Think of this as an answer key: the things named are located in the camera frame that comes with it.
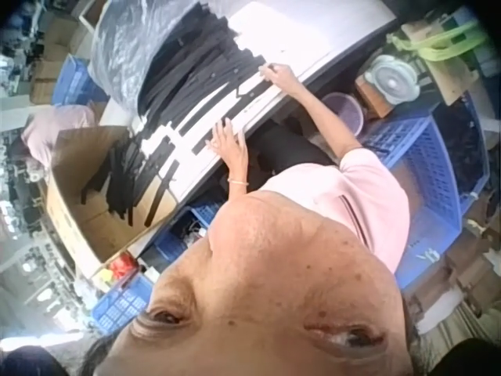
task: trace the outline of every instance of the bracelet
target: bracelet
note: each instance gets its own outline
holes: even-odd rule
[[[248,182],[239,182],[238,180],[233,180],[230,178],[228,178],[228,183],[238,184],[240,186],[248,186],[249,185]]]

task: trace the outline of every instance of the red object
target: red object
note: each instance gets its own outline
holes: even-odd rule
[[[138,267],[137,260],[130,253],[123,252],[108,265],[108,270],[113,272],[115,280],[120,280]]]

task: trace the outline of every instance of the plastic bag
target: plastic bag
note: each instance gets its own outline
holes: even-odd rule
[[[197,0],[109,0],[96,27],[89,73],[124,109],[137,113],[151,60]]]

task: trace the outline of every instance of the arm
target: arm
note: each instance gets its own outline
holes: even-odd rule
[[[245,135],[243,131],[238,133],[238,142],[233,134],[232,122],[225,119],[225,127],[222,121],[212,128],[212,140],[206,142],[209,149],[214,151],[226,163],[229,170],[229,200],[247,194],[247,169],[249,157]]]
[[[346,124],[299,82],[290,67],[273,64],[262,67],[260,71],[266,80],[295,98],[307,110],[330,148],[340,159],[348,151],[362,147]]]

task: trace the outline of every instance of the person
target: person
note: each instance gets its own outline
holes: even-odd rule
[[[288,66],[261,74],[304,106],[339,167],[265,124],[255,147],[274,176],[248,193],[245,137],[219,122],[208,146],[229,168],[228,202],[160,276],[147,310],[92,349],[82,374],[413,373],[394,277],[409,232],[404,190]]]
[[[25,161],[32,165],[35,159],[49,168],[60,131],[94,126],[96,113],[91,107],[51,106],[28,118],[25,129],[13,140],[7,153],[14,161]]]

